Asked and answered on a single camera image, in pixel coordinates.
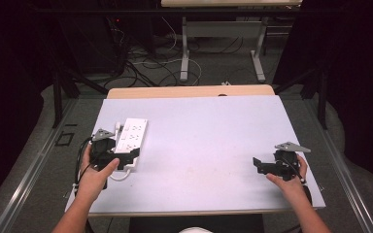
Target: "background desk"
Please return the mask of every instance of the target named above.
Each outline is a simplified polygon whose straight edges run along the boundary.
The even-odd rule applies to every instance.
[[[208,87],[213,91],[207,92],[205,86],[179,88],[215,94],[230,87],[235,91],[240,88]],[[149,90],[167,94],[172,88]],[[254,86],[252,93],[257,88],[265,91],[268,86]],[[94,131],[100,127],[113,131],[117,120],[124,122],[128,117],[146,118],[149,125],[136,171],[123,182],[109,180],[89,215],[224,215],[289,210],[279,188],[257,173],[253,157],[273,162],[275,145],[298,141],[279,96],[245,93],[104,100]],[[324,207],[311,171],[307,180],[314,206]]]
[[[163,7],[170,8],[202,8],[202,7],[272,7],[296,6],[301,0],[162,0]],[[261,21],[187,21],[183,17],[183,62],[181,65],[181,81],[187,80],[189,50],[188,37],[247,37],[257,38],[255,50],[251,51],[256,77],[259,82],[265,82],[265,76],[259,61],[259,54],[265,37],[268,17]]]

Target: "gray carpet floor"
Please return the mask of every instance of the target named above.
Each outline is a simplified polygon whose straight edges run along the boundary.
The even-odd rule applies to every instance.
[[[232,84],[258,84],[254,77],[254,68],[250,59],[249,50],[252,49],[252,41],[244,40],[240,47],[240,41],[236,42],[230,50],[233,53],[204,54],[199,51],[221,51],[228,47],[234,39],[199,39],[192,44],[196,50],[190,55],[196,63],[190,62],[189,70],[199,76],[200,85],[214,85],[229,81]],[[272,83],[275,68],[279,62],[285,39],[278,38],[268,41],[269,47],[266,55],[261,57],[264,73],[267,77],[266,83]],[[172,55],[179,58],[176,51]],[[144,58],[133,59],[133,63],[141,62]],[[169,71],[179,71],[181,63],[173,62],[165,65],[165,68],[150,69],[150,64],[138,64],[140,71],[152,80],[162,82],[162,85],[172,84],[178,78],[169,76]],[[95,81],[104,83],[108,76],[90,77]],[[123,87],[132,83],[130,79],[108,80],[106,87]],[[196,79],[190,78],[185,85],[198,84]],[[42,92],[45,99],[44,110],[39,122],[32,132],[23,152],[19,155],[17,163],[8,178],[0,188],[0,220],[8,210],[14,193],[22,183],[27,171],[39,156],[45,156],[42,169],[39,169],[33,187],[26,193],[24,201],[11,218],[11,222],[0,222],[8,224],[8,232],[50,232],[63,215],[67,199],[64,197],[71,190],[75,159],[80,143],[92,132],[97,114],[105,96],[97,94],[85,85],[79,84],[82,95],[76,100],[64,99],[65,109],[70,109],[62,124],[51,129],[54,119],[51,87]],[[312,153],[306,154],[311,169],[318,183],[324,188],[322,196],[327,205],[319,210],[319,214],[334,232],[365,232],[362,229],[356,212],[351,205],[345,187],[340,183],[334,172],[332,160],[329,157],[328,148],[323,143],[321,131],[317,128],[316,118],[309,111],[309,105],[315,105],[316,101],[302,100],[299,96],[299,86],[294,86],[281,95],[283,103],[288,112],[294,131],[301,145],[309,145]],[[344,147],[344,131],[336,111],[330,105],[327,109],[328,133],[336,148],[342,154]],[[59,135],[73,135],[69,146],[57,146],[62,138]],[[348,164],[349,173],[354,179],[359,193],[363,197],[369,214],[373,217],[373,175],[353,163],[345,160]],[[265,232],[283,232],[297,224],[292,212],[265,214],[263,215]],[[128,217],[96,217],[90,220],[95,232],[128,232],[130,218]]]

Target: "forearm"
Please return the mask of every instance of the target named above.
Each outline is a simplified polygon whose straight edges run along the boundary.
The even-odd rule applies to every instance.
[[[310,205],[308,199],[298,202],[292,206],[304,233],[323,233],[330,232],[321,217]]]
[[[52,232],[83,233],[91,204],[76,198]]]

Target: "power socket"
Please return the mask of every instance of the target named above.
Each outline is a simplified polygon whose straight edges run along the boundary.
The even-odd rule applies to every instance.
[[[145,132],[147,130],[147,119],[141,118],[128,118],[120,133],[115,153],[129,153],[135,149],[141,149],[142,142],[144,141]],[[134,169],[136,167],[139,157],[134,158],[132,164],[124,166],[123,170]]]

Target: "person's left hand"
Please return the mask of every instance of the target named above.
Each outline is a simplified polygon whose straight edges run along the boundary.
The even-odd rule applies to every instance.
[[[88,145],[84,152],[83,163],[81,165],[82,177],[76,199],[84,199],[87,202],[93,203],[98,198],[105,181],[117,169],[119,159],[115,158],[104,169],[98,172],[89,164],[90,148],[91,145]]]

